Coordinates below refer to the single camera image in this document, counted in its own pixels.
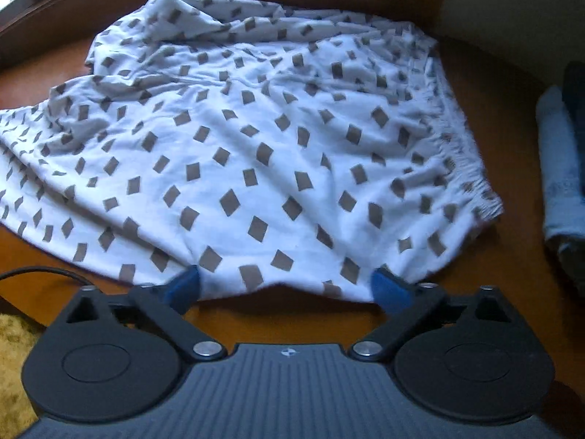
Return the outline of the white patterned pyjama pants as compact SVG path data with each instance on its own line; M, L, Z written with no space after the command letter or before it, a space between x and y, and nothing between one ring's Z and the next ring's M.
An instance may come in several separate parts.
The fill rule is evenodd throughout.
M436 42L408 22L148 0L88 74L1 113L1 222L127 284L195 264L204 298L285 284L369 302L503 211Z

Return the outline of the yellow fuzzy rug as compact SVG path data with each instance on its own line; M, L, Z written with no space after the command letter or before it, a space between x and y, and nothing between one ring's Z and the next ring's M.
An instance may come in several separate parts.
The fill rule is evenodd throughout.
M21 380L24 362L45 328L19 314L1 314L0 427L2 439L16 438L37 415Z

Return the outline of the rolled light blue towel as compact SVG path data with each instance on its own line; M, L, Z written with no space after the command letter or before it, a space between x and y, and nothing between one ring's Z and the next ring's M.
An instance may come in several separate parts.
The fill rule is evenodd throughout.
M544 240L566 255L584 248L584 194L572 120L561 89L550 87L537 101Z

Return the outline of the dark navy folded garment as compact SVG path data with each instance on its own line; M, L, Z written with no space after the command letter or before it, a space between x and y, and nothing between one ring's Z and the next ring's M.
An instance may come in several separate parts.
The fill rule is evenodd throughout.
M571 60L563 72L562 100L578 132L584 131L584 64Z

